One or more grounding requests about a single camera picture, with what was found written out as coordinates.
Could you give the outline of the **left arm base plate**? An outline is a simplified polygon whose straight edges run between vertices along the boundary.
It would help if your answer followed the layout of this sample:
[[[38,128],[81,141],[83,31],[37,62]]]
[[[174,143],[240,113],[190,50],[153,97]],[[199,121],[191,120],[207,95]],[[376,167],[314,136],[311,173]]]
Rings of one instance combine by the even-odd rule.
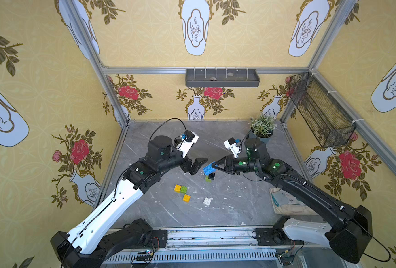
[[[123,241],[121,243],[122,249],[144,249],[155,248],[164,249],[167,245],[167,230],[153,230],[141,234],[138,239]]]

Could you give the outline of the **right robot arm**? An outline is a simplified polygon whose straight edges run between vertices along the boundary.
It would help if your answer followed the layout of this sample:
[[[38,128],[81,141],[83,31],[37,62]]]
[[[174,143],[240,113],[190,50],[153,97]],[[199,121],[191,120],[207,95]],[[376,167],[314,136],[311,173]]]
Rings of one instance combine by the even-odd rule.
[[[244,150],[246,157],[228,155],[211,167],[231,175],[255,173],[264,182],[291,194],[321,216],[330,228],[288,218],[282,230],[289,239],[320,244],[345,261],[360,262],[372,239],[372,214],[367,208],[354,208],[310,184],[291,165],[270,157],[266,144],[258,137],[246,139]]]

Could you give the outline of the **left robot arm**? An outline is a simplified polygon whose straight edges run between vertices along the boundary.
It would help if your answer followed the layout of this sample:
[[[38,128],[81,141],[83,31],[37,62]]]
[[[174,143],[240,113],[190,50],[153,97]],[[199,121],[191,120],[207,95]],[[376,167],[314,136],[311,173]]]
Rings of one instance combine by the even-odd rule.
[[[199,136],[186,131],[172,140],[157,136],[149,141],[146,155],[131,164],[119,177],[115,189],[81,223],[69,232],[56,233],[50,240],[63,268],[99,268],[104,261],[124,249],[146,246],[153,229],[143,219],[109,234],[108,230],[162,176],[174,168],[196,174],[206,158],[191,160],[187,154]]]

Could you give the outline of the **blue long lego brick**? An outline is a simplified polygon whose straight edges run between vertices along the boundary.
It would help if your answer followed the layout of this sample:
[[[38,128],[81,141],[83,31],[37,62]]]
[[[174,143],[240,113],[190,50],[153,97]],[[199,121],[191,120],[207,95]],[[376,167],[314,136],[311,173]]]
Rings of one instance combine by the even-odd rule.
[[[203,168],[203,173],[205,175],[210,175],[211,173],[216,172],[216,169],[212,167],[213,164],[214,162]]]

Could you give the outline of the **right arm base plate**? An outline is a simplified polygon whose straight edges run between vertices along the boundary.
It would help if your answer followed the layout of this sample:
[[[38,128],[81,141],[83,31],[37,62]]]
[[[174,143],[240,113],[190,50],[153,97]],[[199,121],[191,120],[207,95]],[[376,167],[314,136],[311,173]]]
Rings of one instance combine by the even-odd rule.
[[[256,228],[253,237],[259,246],[302,246],[302,240],[290,239],[281,228]]]

